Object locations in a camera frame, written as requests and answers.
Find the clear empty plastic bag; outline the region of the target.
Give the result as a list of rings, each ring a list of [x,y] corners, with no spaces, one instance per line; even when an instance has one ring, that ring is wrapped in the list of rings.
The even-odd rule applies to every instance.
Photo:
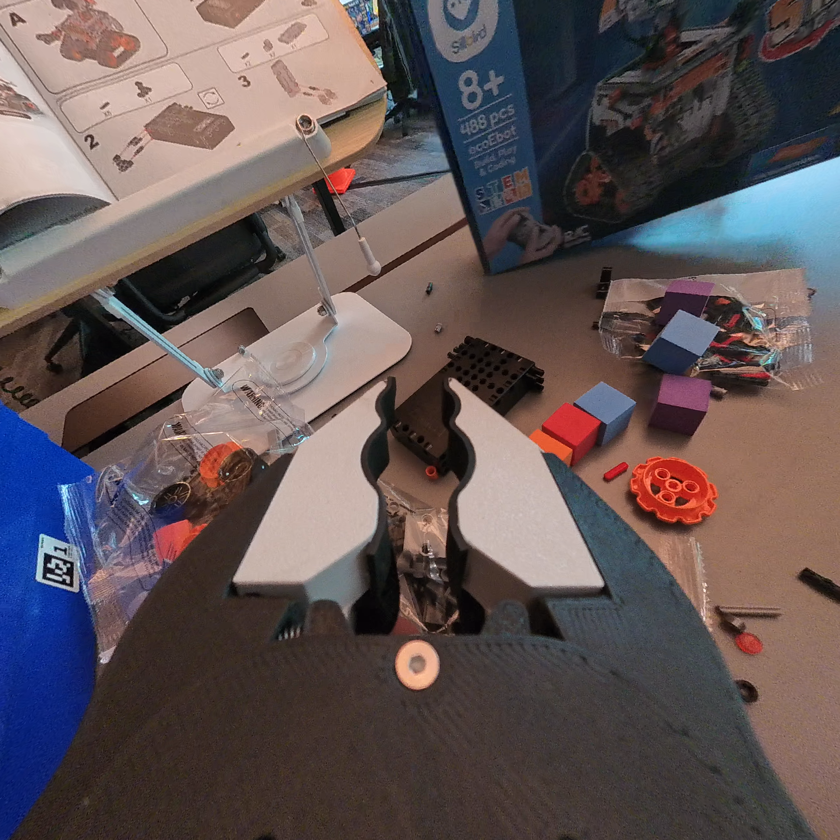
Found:
[[[319,376],[327,358],[325,340],[285,343],[266,358],[241,346],[232,360],[212,373],[222,392],[243,397],[258,418],[276,425],[303,426],[306,413],[292,397]]]

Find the light blue foam cube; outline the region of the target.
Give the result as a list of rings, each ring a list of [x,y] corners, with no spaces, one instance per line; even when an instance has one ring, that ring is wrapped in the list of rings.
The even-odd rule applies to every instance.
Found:
[[[604,446],[627,428],[637,404],[601,381],[574,400],[573,405],[599,421],[596,444]]]

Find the blue plastic bin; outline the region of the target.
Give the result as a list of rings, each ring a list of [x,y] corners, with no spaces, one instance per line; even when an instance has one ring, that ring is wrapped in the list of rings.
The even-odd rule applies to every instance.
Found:
[[[1,838],[42,794],[77,733],[96,643],[59,488],[92,469],[1,408]]]

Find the white label wheels bag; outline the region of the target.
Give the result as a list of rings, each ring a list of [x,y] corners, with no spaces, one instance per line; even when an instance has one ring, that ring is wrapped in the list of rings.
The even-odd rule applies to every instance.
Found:
[[[296,406],[223,394],[174,415],[130,458],[59,486],[80,586],[109,662],[147,595],[187,546],[279,457],[312,435]]]

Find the black office chair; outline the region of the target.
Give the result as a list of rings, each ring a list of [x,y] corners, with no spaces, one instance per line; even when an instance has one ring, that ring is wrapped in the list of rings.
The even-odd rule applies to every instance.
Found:
[[[163,333],[270,273],[286,256],[270,238],[262,217],[253,213],[122,278],[113,291],[121,303]],[[49,372],[63,372],[55,357],[77,335],[83,376],[132,348],[127,333],[115,325],[119,318],[92,295],[71,303],[62,313],[70,323],[45,356]]]

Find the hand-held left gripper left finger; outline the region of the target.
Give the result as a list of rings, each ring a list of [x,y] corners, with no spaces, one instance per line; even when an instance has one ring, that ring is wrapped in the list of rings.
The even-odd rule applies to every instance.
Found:
[[[393,626],[397,572],[378,479],[396,381],[385,379],[301,444],[234,575],[239,595],[337,603],[357,626]]]

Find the black long pin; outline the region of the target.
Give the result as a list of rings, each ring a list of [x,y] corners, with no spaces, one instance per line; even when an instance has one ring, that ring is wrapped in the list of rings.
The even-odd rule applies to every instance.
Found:
[[[829,598],[833,602],[839,603],[840,601],[840,588],[839,583],[833,581],[831,578],[828,578],[822,574],[815,572],[810,568],[802,569],[797,578],[813,589],[815,592],[818,592],[825,597]]]

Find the instruction booklet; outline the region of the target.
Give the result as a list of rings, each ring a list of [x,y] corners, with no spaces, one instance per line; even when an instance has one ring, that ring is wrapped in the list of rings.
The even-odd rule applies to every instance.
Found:
[[[2,2],[2,247],[384,93],[337,2]]]

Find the red foam cube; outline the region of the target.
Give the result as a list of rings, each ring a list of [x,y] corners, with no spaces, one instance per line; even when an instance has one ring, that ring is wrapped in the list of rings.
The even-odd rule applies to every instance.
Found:
[[[571,450],[570,465],[576,465],[595,446],[602,422],[571,404],[562,404],[541,425],[541,431]]]

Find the purple foam cube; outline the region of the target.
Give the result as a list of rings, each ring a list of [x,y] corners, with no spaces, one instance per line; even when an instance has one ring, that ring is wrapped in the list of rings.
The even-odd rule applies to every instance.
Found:
[[[701,317],[715,285],[713,281],[690,278],[679,278],[671,281],[665,290],[658,313],[655,316],[655,323],[664,327],[677,311],[684,311],[695,317]]]
[[[711,387],[710,381],[698,377],[664,374],[648,425],[692,436],[707,415]]]

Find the grey desk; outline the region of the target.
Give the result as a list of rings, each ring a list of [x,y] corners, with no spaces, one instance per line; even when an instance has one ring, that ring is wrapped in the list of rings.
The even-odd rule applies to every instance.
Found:
[[[362,231],[385,266],[361,297],[412,345],[335,417],[394,379],[395,420],[466,336],[543,369],[501,415],[527,437],[598,382],[635,400],[608,444],[551,467],[604,593],[479,607],[454,636],[359,634],[332,601],[237,595],[281,457],[163,573],[17,835],[838,838],[838,603],[797,578],[838,579],[838,160],[493,277],[451,175]],[[821,383],[733,388],[694,436],[650,427],[659,375],[591,331],[604,266],[803,270]],[[629,480],[655,456],[702,469],[715,512],[643,511]],[[708,625],[657,556],[678,534],[703,553]],[[763,642],[750,656],[716,605],[784,614],[740,618]]]

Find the white book stand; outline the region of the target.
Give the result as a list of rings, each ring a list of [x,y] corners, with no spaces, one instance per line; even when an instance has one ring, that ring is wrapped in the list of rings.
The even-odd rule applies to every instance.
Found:
[[[189,371],[185,408],[204,404],[212,387],[235,370],[234,350],[211,350],[208,363],[154,330],[121,303],[114,287],[134,270],[168,256],[187,243],[282,198],[288,207],[319,289],[320,303],[249,347],[279,376],[307,420],[317,418],[409,351],[408,331],[349,291],[331,295],[291,198],[299,185],[332,171],[333,143],[318,121],[300,112],[284,127],[279,144],[268,135],[236,145],[200,174],[189,170],[68,224],[54,226],[2,249],[2,331],[37,319],[92,294],[113,315],[130,323]]]

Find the orange plastic gear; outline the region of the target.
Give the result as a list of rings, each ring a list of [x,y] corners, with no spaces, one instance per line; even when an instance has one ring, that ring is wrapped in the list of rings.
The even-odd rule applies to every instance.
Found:
[[[717,487],[682,458],[648,458],[633,468],[629,489],[643,511],[667,524],[698,524],[717,509]]]

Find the orange foam cube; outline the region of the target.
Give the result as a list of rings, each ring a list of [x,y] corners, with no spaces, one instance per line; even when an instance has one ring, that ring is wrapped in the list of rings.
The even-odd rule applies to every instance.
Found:
[[[556,455],[567,466],[573,465],[574,450],[567,444],[544,433],[542,429],[535,429],[528,437],[543,453]]]

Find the blue robot kit box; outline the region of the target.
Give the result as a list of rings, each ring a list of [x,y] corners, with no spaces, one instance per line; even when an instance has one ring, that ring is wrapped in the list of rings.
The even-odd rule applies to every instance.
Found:
[[[407,6],[488,274],[838,156],[838,1]]]

